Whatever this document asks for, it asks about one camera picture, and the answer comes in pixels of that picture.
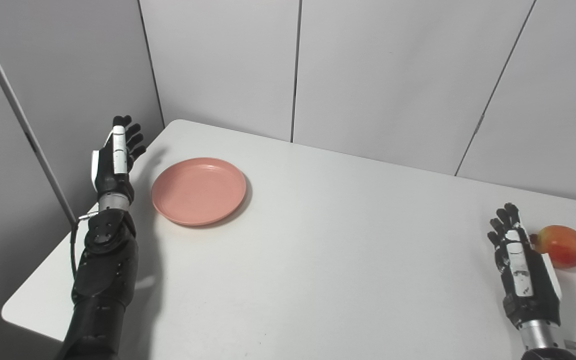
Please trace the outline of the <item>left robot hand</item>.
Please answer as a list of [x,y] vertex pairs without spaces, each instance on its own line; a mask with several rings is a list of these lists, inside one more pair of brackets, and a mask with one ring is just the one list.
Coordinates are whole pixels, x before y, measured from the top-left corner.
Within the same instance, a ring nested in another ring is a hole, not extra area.
[[142,144],[144,135],[141,125],[135,123],[131,116],[115,116],[112,119],[110,133],[103,147],[93,151],[91,180],[97,198],[110,193],[117,193],[133,202],[134,187],[130,182],[130,171],[135,161],[146,153],[147,147]]

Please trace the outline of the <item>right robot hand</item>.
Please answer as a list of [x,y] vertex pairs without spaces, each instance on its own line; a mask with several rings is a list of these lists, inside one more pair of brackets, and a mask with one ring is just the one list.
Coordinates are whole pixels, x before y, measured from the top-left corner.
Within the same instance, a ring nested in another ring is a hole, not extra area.
[[487,238],[505,291],[505,316],[517,329],[530,321],[560,326],[560,296],[544,255],[534,249],[523,226],[519,208],[511,202],[496,210]]

